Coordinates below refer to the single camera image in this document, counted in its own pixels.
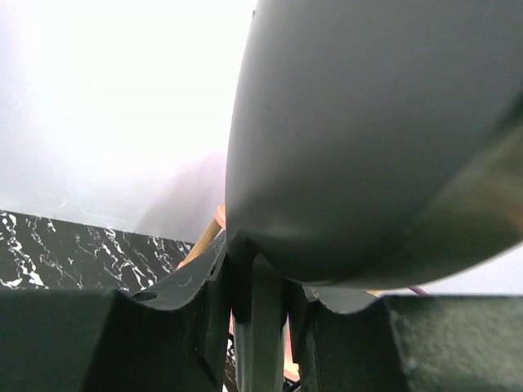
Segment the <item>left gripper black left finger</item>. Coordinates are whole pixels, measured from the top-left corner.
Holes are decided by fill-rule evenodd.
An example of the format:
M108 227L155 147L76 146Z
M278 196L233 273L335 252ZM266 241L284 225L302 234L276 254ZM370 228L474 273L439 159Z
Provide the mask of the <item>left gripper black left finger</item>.
M1 294L4 391L219 391L230 306L226 245L132 296L116 289Z

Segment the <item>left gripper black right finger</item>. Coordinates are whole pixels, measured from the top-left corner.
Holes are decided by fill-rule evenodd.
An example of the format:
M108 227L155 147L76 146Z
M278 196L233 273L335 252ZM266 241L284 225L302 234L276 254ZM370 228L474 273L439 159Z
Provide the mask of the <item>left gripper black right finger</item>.
M519 391L520 296L382 296L292 285L304 391Z

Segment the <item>grey shower head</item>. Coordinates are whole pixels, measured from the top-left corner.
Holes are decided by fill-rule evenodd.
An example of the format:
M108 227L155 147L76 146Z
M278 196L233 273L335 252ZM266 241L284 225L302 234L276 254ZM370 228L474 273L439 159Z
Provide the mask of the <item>grey shower head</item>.
M226 168L237 382L279 391L289 290L376 298L522 240L519 1L260 1Z

